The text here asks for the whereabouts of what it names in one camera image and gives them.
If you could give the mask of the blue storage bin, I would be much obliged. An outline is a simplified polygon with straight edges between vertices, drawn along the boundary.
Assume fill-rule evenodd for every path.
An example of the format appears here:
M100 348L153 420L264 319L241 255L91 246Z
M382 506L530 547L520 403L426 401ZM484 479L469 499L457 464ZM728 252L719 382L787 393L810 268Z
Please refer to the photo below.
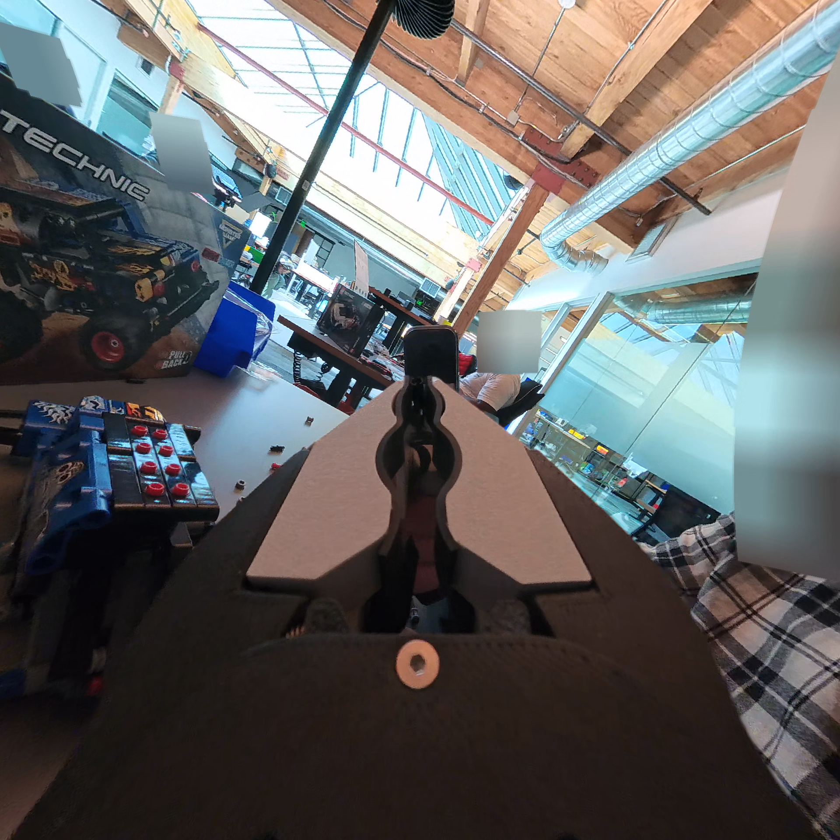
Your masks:
M217 377L246 371L267 346L275 304L232 281L226 288L193 368Z

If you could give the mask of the black pole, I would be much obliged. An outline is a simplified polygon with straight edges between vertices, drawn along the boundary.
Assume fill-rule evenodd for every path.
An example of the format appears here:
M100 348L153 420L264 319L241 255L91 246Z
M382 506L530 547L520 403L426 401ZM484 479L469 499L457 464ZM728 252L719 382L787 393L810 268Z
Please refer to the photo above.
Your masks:
M262 261L251 281L250 290L260 295L266 288L272 270L277 266L281 250L298 220L300 210L305 203L312 182L318 175L323 160L333 143L336 133L342 123L343 116L350 105L351 99L366 72L375 49L382 39L385 28L396 7L396 1L378 2L370 23L368 24L359 47L355 51L350 67L338 91L333 105L325 118L318 138L313 145L310 155L303 166L300 177L290 194L286 208L277 223L274 234L269 240L268 247Z

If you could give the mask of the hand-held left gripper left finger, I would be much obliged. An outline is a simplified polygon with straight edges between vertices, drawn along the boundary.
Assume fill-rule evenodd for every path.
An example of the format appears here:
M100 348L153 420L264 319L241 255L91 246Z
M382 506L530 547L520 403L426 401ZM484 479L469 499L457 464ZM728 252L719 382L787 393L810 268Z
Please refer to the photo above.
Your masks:
M309 450L246 572L253 587L381 587L406 512L407 381L386 388Z

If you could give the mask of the black ribbed lamp head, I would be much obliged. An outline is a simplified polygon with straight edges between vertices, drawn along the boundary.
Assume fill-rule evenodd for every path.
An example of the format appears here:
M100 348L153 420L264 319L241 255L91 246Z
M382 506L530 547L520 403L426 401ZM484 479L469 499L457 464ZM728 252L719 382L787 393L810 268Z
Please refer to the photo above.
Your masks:
M455 15L456 1L393 1L397 26L418 39L436 39L445 34Z

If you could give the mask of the flame-printed toy truck model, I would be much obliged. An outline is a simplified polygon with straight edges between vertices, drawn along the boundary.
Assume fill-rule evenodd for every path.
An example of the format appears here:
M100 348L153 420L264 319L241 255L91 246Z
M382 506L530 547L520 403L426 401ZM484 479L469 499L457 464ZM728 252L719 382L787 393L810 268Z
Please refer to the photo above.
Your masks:
M101 691L219 517L201 432L94 395L2 411L2 700Z

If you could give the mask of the background toy box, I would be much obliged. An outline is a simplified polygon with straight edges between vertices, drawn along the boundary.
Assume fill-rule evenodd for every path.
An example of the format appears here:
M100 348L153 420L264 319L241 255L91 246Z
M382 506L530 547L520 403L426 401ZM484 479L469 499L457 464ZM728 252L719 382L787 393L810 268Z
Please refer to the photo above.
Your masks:
M383 315L380 303L338 283L317 321L317 329L342 352L359 359Z

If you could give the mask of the grey desk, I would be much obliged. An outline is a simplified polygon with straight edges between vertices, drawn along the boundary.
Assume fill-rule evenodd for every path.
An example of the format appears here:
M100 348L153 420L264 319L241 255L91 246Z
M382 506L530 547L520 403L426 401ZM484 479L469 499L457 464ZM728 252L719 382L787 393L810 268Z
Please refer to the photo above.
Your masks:
M124 381L86 381L2 387L2 408L30 400L77 404L83 396L103 396L150 405L176 423L200 427L197 457L227 515L240 493L237 480L252 492L268 477L271 463L282 463L343 415L282 380L261 381L241 370L218 378L203 371L143 385ZM314 424L307 427L307 416ZM281 455L269 447L284 445ZM2 700L2 838L10 838L65 764L87 728L93 700L65 700L46 693Z

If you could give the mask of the toy truck set box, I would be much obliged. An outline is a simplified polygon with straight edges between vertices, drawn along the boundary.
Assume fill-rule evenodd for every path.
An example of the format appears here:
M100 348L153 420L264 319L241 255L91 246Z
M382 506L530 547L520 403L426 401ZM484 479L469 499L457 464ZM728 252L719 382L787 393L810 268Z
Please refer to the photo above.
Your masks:
M2 75L1 384L183 377L247 228Z

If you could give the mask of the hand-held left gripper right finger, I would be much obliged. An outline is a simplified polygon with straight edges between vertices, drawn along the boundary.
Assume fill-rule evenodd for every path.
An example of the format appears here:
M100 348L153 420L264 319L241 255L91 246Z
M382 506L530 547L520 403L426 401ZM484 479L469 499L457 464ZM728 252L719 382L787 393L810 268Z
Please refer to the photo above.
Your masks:
M434 378L435 424L454 453L438 525L456 589L588 589L592 575L513 436Z

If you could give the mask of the silver ventilation duct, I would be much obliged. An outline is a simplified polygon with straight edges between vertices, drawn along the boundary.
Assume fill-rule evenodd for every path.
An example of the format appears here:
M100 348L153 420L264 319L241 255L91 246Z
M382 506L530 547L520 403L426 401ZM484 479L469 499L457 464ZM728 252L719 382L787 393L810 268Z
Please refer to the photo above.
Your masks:
M546 256L560 268L601 273L606 259L573 248L573 235L825 75L838 47L839 2L817 2L546 224Z

